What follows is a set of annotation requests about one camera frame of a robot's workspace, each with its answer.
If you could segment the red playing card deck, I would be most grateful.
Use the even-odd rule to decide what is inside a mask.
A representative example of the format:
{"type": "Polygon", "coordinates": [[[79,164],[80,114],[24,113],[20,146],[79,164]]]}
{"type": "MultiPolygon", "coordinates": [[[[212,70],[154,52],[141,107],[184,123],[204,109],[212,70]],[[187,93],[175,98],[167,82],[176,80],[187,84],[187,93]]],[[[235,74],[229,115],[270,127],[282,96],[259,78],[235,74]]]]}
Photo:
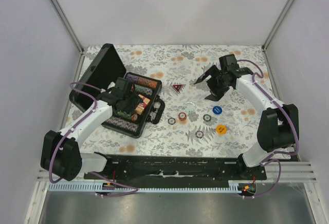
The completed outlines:
{"type": "Polygon", "coordinates": [[[141,115],[145,111],[151,100],[141,94],[139,94],[139,97],[142,99],[142,101],[136,106],[135,111],[137,114],[141,115]]]}

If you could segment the blue small blind button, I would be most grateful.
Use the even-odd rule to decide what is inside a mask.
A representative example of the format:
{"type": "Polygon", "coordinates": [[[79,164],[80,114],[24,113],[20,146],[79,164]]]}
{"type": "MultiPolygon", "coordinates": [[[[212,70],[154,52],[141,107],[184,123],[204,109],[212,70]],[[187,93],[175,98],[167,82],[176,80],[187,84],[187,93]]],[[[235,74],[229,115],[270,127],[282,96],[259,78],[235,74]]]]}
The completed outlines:
{"type": "Polygon", "coordinates": [[[212,111],[215,115],[220,115],[223,112],[223,110],[220,106],[214,106],[212,111]]]}

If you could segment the clear round dealer button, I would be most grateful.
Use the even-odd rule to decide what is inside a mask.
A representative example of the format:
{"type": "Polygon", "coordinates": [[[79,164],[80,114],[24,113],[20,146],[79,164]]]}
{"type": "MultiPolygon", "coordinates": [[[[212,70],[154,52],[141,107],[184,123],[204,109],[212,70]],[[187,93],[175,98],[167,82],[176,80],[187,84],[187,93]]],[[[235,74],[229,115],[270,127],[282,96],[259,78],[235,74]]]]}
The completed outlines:
{"type": "Polygon", "coordinates": [[[185,110],[186,110],[187,112],[195,111],[195,109],[196,109],[196,106],[195,106],[195,104],[194,104],[193,102],[187,102],[187,103],[186,103],[186,108],[185,108],[185,110]]]}

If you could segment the green poker chip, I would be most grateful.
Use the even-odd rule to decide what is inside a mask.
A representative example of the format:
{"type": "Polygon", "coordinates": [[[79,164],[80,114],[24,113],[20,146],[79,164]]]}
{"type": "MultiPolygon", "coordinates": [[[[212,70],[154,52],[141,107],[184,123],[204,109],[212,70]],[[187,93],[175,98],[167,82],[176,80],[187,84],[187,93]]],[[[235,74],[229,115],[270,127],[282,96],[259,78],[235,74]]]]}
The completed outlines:
{"type": "Polygon", "coordinates": [[[208,115],[208,114],[205,114],[205,115],[203,116],[203,120],[206,121],[206,122],[209,122],[209,121],[211,121],[211,116],[208,115]]]}

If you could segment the triangular all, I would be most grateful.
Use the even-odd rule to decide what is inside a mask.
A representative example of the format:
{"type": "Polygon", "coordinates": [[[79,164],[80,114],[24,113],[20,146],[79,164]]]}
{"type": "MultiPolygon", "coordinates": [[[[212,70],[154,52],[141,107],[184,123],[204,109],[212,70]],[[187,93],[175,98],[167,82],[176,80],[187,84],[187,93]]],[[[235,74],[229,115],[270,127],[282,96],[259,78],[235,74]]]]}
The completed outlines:
{"type": "Polygon", "coordinates": [[[177,94],[181,92],[181,90],[185,87],[185,84],[173,84],[172,88],[175,90],[177,94]]]}

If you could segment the orange big blind button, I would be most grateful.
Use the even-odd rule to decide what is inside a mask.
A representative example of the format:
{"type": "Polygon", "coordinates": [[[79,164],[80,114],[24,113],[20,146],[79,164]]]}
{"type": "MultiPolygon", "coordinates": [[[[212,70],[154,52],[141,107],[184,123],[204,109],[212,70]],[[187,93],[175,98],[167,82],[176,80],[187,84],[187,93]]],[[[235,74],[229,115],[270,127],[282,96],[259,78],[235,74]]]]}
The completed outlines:
{"type": "Polygon", "coordinates": [[[225,134],[225,133],[227,132],[227,128],[226,128],[225,125],[220,124],[220,125],[218,125],[218,126],[216,127],[216,132],[217,132],[219,135],[223,135],[223,134],[225,134]]]}

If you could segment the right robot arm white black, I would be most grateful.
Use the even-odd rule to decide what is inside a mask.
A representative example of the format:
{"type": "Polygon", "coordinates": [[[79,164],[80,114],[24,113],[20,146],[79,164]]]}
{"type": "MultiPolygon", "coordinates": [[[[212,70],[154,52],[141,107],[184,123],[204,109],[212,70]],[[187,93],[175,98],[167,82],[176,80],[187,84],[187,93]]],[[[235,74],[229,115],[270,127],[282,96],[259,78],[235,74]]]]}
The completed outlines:
{"type": "Polygon", "coordinates": [[[261,70],[253,72],[241,67],[235,55],[219,58],[220,66],[211,66],[195,83],[206,81],[210,101],[219,101],[231,88],[242,94],[261,115],[256,143],[237,158],[235,173],[240,179],[254,174],[254,167],[265,166],[276,154],[294,156],[299,151],[299,112],[293,104],[284,104],[260,86],[257,78],[263,78],[261,70]],[[294,146],[293,152],[285,148],[294,146]]]}

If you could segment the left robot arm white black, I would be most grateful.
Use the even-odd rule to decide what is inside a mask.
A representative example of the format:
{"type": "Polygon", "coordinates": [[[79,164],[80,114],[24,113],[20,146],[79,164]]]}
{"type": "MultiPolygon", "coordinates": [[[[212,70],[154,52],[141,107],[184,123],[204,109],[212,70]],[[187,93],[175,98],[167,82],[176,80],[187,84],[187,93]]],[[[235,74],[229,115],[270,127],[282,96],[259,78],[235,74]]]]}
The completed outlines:
{"type": "Polygon", "coordinates": [[[71,125],[58,132],[50,130],[43,141],[41,167],[48,171],[51,183],[62,179],[71,181],[79,174],[96,172],[102,179],[108,179],[113,166],[99,153],[84,154],[80,148],[85,140],[112,115],[119,111],[132,113],[142,102],[133,82],[118,78],[107,90],[97,88],[98,96],[78,89],[79,82],[72,82],[71,89],[92,100],[91,106],[71,125]]]}

